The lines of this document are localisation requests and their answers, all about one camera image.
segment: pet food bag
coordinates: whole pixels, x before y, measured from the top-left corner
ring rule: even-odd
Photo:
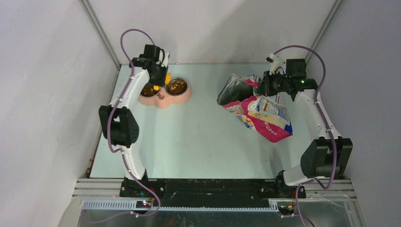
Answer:
[[[245,126],[271,142],[292,135],[292,126],[284,97],[278,93],[267,97],[255,93],[262,79],[232,74],[217,96],[217,103],[234,114]]]

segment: white tabletop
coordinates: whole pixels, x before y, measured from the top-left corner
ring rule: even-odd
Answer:
[[[192,98],[167,109],[137,104],[131,109],[140,128],[139,155],[150,178],[274,178],[299,164],[310,144],[302,113],[287,95],[293,136],[277,143],[245,127],[216,103],[228,77],[258,75],[268,64],[170,65],[171,77],[192,86]],[[114,95],[129,75],[122,66]],[[123,178],[120,154],[112,154],[102,136],[90,177]]]

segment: gray wall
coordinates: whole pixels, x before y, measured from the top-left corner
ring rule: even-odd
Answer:
[[[57,226],[116,68],[77,0],[0,4],[0,226]]]
[[[327,66],[322,99],[354,143],[346,176],[370,227],[401,225],[400,11],[401,1],[344,1],[317,48]],[[321,74],[314,58],[309,75]]]

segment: white wall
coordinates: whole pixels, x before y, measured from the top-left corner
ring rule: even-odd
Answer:
[[[322,99],[354,148],[346,169],[370,227],[400,226],[401,2],[344,1],[317,51]],[[320,79],[317,59],[309,75]]]
[[[310,46],[334,0],[92,0],[112,46],[128,28],[145,30],[170,51],[170,62],[265,62],[269,53],[290,45]],[[126,35],[130,56],[148,43]],[[128,63],[117,52],[122,63]],[[288,50],[283,56],[304,57]]]
[[[115,75],[77,0],[0,4],[0,226],[57,226]]]

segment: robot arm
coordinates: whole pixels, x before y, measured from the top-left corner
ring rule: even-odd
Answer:
[[[132,70],[137,73],[127,79],[125,84],[129,84],[128,87],[123,89],[108,106],[101,106],[99,109],[103,135],[107,138],[108,118],[115,104],[120,101],[111,123],[111,142],[118,150],[123,150],[123,155],[126,156],[125,164],[137,179],[143,177],[145,167],[135,144],[139,137],[139,126],[130,109],[134,108],[138,102],[140,92],[147,83],[154,85],[154,88],[158,90],[169,82],[170,78],[167,76],[169,55],[169,52],[165,52],[155,45],[145,45],[144,53],[138,58],[132,59],[134,64]],[[127,172],[128,170],[125,171],[125,176],[133,180],[130,173]]]
[[[330,121],[327,112],[320,99],[320,93],[316,93],[317,84],[314,79],[306,78],[306,63],[304,59],[287,59],[285,75],[276,73],[283,60],[271,54],[267,61],[272,63],[274,71],[266,71],[257,92],[267,96],[276,95],[278,92],[286,92],[291,96],[297,107],[301,109],[308,127],[311,144],[301,157],[300,164],[279,173],[285,185],[293,186],[314,178],[328,178],[332,172],[333,145],[328,131],[331,131],[336,142],[337,163],[335,176],[344,173],[352,150],[350,139],[343,139]],[[319,105],[325,117],[329,129],[325,127],[322,115],[316,106]]]

